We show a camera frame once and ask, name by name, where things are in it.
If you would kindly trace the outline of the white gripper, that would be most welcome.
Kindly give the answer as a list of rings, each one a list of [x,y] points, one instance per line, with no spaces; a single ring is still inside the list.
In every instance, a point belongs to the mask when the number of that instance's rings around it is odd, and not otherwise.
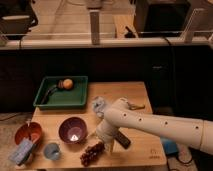
[[[96,127],[97,137],[105,144],[112,144],[118,128],[111,125],[108,121],[102,120]]]

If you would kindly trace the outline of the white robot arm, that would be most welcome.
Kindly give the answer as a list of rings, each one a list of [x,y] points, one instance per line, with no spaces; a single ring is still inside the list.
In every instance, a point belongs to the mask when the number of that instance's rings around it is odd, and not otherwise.
[[[92,102],[92,109],[102,119],[96,135],[104,143],[111,142],[120,128],[141,130],[213,155],[213,121],[154,114],[129,109],[126,98],[108,105],[102,97]]]

